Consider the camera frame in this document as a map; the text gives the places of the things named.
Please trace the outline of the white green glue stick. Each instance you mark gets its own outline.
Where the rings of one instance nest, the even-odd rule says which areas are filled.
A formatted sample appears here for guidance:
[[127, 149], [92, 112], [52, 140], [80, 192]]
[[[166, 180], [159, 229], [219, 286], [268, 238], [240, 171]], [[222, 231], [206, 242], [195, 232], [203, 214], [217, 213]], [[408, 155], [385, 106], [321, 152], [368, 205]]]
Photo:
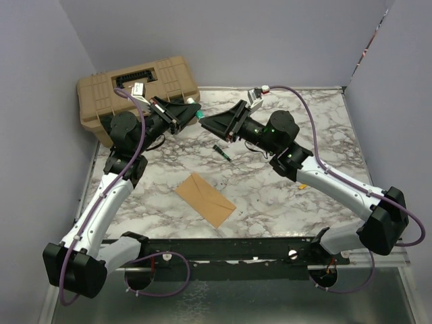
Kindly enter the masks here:
[[187, 104], [190, 104], [194, 107], [195, 117], [197, 118], [197, 120], [200, 120], [205, 116], [201, 109], [200, 104], [198, 104], [192, 97], [187, 98], [186, 102]]

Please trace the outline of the green black glue pen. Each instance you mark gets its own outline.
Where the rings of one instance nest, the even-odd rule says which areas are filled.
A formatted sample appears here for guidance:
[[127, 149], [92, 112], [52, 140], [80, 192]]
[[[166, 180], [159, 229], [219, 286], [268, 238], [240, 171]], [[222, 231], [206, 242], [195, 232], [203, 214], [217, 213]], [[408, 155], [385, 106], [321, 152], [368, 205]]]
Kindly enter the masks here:
[[213, 150], [220, 154], [226, 161], [232, 162], [232, 159], [218, 145], [214, 144]]

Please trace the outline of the brown paper envelope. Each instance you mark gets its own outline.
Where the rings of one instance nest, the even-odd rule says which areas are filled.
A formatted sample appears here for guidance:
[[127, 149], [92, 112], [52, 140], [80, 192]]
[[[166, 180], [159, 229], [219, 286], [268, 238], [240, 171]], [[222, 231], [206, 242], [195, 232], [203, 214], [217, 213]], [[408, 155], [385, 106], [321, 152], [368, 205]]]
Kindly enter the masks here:
[[216, 229], [236, 210], [232, 202], [196, 172], [191, 173], [175, 192]]

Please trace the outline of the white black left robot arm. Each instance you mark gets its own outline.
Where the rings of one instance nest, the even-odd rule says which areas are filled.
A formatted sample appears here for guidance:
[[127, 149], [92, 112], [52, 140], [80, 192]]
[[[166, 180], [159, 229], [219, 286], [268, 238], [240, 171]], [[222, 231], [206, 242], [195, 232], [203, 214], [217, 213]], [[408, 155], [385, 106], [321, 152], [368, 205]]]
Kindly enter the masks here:
[[49, 243], [43, 250], [52, 286], [94, 298], [110, 273], [129, 262], [139, 267], [148, 261], [148, 239], [144, 236], [128, 232], [106, 247], [101, 246], [102, 241], [145, 171], [148, 161], [143, 152], [165, 132], [181, 132], [201, 106], [193, 100], [177, 104], [154, 97], [148, 108], [148, 116], [123, 111], [111, 118], [113, 146], [97, 191], [61, 242]]

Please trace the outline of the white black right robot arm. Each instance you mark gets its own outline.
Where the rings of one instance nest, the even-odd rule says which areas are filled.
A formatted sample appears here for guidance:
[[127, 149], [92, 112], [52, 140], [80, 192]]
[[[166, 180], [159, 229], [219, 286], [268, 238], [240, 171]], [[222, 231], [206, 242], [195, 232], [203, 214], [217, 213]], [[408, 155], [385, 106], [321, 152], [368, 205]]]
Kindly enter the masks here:
[[300, 128], [288, 111], [274, 111], [266, 124], [251, 118], [246, 101], [200, 119], [201, 126], [226, 142], [245, 140], [271, 155], [270, 165], [281, 177], [306, 184], [350, 209], [356, 223], [322, 229], [310, 247], [314, 262], [325, 264], [345, 250], [367, 248], [388, 255], [408, 225], [404, 195], [359, 182], [322, 162], [296, 143]]

